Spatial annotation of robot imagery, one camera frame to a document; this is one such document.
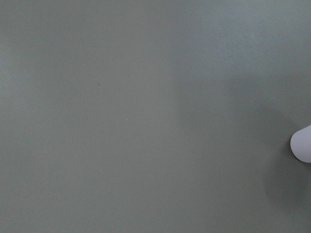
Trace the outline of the pink plastic cup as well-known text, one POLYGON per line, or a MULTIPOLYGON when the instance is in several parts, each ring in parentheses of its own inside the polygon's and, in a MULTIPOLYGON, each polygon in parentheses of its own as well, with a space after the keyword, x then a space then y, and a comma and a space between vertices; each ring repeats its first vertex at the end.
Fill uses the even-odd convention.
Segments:
POLYGON ((295 132, 290 140, 294 156, 301 162, 311 162, 311 125, 295 132))

